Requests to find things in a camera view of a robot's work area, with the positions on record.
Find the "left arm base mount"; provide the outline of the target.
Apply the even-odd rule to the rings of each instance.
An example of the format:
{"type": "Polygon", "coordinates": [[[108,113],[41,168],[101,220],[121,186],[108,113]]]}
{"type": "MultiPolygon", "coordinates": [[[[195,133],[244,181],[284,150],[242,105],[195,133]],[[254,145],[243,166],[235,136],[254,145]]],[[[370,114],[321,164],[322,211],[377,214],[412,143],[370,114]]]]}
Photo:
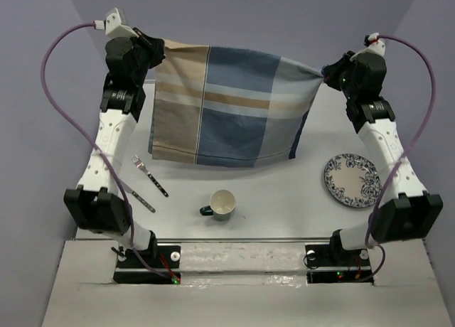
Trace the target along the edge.
{"type": "Polygon", "coordinates": [[[170,284],[181,283],[179,266],[181,246],[158,244],[157,256],[142,255],[142,259],[154,271],[148,270],[137,256],[123,246],[111,247],[116,255],[116,264],[112,280],[116,284],[170,284]]]}

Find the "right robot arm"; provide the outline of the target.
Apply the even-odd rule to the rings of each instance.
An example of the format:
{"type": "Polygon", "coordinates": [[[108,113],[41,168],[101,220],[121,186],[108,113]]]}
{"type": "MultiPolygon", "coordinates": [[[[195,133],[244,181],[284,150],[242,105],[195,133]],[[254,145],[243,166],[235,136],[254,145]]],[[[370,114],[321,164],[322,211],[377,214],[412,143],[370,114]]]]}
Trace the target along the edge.
{"type": "Polygon", "coordinates": [[[382,186],[366,222],[333,232],[327,255],[334,264],[346,263],[353,250],[425,238],[443,208],[441,196],[418,179],[398,136],[395,113],[380,96],[386,71],[384,57],[367,51],[348,51],[322,70],[324,82],[344,94],[347,117],[382,186]]]}

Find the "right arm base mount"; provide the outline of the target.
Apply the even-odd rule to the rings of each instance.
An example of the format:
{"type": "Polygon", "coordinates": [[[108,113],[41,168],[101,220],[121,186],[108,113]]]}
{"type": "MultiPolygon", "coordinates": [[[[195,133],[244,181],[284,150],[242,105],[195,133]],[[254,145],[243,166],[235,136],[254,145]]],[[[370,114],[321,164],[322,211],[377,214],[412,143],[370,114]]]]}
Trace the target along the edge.
{"type": "Polygon", "coordinates": [[[373,272],[366,250],[334,252],[329,244],[306,245],[303,263],[309,284],[359,282],[373,272]]]}

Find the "metal knife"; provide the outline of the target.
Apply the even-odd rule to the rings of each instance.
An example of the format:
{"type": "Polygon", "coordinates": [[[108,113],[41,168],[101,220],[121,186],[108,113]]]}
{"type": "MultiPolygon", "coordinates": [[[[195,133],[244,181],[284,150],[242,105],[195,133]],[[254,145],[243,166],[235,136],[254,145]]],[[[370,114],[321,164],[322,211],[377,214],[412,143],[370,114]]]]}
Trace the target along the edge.
{"type": "Polygon", "coordinates": [[[124,190],[128,193],[131,194],[136,200],[138,200],[147,210],[149,210],[152,213],[156,212],[156,209],[151,206],[145,199],[143,199],[135,190],[130,188],[125,182],[121,182],[124,190]]]}

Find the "metal fork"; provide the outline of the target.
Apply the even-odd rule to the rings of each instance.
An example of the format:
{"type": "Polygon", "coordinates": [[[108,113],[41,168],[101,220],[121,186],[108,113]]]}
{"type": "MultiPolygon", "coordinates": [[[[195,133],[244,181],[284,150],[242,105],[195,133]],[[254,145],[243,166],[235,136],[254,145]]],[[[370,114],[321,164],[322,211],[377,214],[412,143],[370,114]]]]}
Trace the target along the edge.
{"type": "Polygon", "coordinates": [[[132,157],[132,161],[134,165],[143,173],[146,174],[146,176],[149,178],[149,180],[158,188],[158,190],[161,192],[161,194],[164,197],[169,197],[168,192],[164,189],[164,187],[155,179],[155,177],[151,174],[151,172],[148,170],[146,167],[145,163],[137,156],[134,155],[132,157]]]}

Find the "green mug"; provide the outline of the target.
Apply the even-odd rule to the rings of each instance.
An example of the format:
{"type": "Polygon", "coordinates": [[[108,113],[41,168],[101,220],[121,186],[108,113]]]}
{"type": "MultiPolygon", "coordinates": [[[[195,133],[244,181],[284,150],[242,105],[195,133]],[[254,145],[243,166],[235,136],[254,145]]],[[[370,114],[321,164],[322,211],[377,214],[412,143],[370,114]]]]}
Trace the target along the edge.
{"type": "Polygon", "coordinates": [[[210,197],[209,205],[200,208],[202,216],[213,217],[217,221],[228,221],[236,209],[234,194],[228,190],[218,190],[210,197]]]}

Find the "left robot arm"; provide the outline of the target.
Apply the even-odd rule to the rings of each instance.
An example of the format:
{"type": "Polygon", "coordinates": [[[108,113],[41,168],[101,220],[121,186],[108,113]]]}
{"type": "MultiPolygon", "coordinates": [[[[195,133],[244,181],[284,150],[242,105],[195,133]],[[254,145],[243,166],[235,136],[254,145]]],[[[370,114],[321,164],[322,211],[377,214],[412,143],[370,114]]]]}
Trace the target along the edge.
{"type": "Polygon", "coordinates": [[[134,221],[119,172],[146,99],[146,75],[163,61],[164,42],[138,28],[133,31],[132,37],[106,43],[108,73],[94,147],[77,187],[67,189],[63,200],[80,229],[118,241],[133,250],[138,264],[148,267],[157,258],[156,236],[134,221]]]}

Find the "blue and beige cloth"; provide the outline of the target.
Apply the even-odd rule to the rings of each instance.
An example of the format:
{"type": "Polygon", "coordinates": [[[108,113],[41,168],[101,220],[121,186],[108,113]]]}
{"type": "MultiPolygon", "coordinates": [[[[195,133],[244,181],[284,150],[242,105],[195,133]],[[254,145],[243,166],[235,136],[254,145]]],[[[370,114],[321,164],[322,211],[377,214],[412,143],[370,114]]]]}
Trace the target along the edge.
{"type": "Polygon", "coordinates": [[[253,168],[296,156],[319,70],[243,48],[168,40],[155,69],[155,160],[253,168]]]}

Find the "blue floral plate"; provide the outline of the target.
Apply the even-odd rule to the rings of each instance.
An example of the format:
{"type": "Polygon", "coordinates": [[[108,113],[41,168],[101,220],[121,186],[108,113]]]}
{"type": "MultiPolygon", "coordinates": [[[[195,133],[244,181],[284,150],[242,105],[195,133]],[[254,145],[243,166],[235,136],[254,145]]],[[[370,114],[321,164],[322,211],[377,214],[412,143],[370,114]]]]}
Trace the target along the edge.
{"type": "Polygon", "coordinates": [[[327,191],[341,204],[361,209],[374,206],[382,185],[374,164],[357,154],[339,154],[323,169],[327,191]]]}

